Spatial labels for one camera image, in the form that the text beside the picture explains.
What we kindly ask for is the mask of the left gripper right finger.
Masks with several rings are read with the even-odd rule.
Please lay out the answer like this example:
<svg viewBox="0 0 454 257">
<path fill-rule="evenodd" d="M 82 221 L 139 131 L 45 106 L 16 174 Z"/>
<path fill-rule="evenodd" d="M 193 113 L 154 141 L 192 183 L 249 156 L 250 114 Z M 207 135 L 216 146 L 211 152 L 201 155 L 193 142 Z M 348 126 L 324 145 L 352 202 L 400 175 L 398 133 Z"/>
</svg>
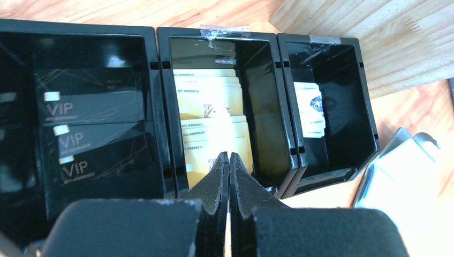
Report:
<svg viewBox="0 0 454 257">
<path fill-rule="evenodd" d="M 382 211 L 291 208 L 230 156 L 233 256 L 407 256 L 397 227 Z"/>
</svg>

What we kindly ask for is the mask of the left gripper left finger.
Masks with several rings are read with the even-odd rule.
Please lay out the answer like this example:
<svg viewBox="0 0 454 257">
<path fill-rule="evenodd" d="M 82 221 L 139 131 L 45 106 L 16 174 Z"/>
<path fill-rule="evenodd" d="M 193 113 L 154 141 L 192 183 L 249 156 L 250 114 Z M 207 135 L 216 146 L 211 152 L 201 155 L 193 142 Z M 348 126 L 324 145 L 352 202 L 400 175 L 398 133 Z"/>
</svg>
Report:
<svg viewBox="0 0 454 257">
<path fill-rule="evenodd" d="M 222 256 L 228 155 L 179 199 L 93 199 L 70 204 L 43 256 Z"/>
</svg>

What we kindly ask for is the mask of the tan cards in tray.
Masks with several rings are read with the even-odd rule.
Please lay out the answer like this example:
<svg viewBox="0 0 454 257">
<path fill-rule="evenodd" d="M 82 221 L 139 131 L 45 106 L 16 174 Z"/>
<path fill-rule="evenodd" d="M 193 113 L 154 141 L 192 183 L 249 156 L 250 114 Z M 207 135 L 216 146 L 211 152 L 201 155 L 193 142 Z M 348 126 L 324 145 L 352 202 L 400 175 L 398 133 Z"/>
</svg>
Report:
<svg viewBox="0 0 454 257">
<path fill-rule="evenodd" d="M 174 69 L 188 186 L 205 177 L 220 152 L 238 153 L 253 172 L 243 90 L 234 69 Z"/>
</svg>

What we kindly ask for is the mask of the black VIP cards in tray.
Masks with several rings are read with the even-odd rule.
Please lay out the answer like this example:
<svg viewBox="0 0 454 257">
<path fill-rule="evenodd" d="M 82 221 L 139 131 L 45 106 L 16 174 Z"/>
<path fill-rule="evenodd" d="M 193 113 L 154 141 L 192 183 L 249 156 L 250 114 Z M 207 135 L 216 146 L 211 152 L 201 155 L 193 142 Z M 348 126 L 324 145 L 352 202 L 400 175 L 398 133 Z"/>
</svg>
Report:
<svg viewBox="0 0 454 257">
<path fill-rule="evenodd" d="M 34 77 L 49 221 L 81 199 L 161 196 L 141 68 L 38 69 Z"/>
</svg>

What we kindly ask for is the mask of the grey card in tray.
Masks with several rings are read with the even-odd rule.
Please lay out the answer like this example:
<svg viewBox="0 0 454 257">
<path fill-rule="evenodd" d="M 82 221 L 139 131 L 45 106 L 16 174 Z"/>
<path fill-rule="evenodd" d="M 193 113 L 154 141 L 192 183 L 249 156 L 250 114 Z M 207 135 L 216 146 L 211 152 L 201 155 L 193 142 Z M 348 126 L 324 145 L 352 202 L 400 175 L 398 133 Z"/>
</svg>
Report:
<svg viewBox="0 0 454 257">
<path fill-rule="evenodd" d="M 293 85 L 304 138 L 324 137 L 326 120 L 319 86 L 311 82 L 294 82 Z"/>
</svg>

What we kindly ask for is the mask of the black organizer tray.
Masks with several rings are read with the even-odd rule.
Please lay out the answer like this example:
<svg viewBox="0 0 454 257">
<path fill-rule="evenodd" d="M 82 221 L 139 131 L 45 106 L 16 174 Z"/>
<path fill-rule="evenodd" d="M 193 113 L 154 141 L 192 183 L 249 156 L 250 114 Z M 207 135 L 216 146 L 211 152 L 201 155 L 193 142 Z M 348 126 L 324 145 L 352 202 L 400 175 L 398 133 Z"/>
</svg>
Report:
<svg viewBox="0 0 454 257">
<path fill-rule="evenodd" d="M 243 90 L 253 177 L 285 199 L 346 182 L 379 150 L 354 38 L 1 20 L 1 232 L 20 246 L 45 238 L 38 69 L 139 67 L 160 164 L 158 198 L 189 190 L 174 69 L 234 69 Z M 304 138 L 294 82 L 322 93 L 325 136 Z"/>
</svg>

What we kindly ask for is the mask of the wooden shelf unit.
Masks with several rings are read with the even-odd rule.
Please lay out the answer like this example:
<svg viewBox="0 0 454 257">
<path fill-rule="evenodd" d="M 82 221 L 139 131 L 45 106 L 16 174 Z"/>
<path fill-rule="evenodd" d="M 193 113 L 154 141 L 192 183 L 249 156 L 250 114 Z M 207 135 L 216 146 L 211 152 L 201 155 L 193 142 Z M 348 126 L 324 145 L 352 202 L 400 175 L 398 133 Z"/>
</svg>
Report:
<svg viewBox="0 0 454 257">
<path fill-rule="evenodd" d="M 453 1 L 285 1 L 280 32 L 359 40 L 379 97 L 453 77 Z"/>
</svg>

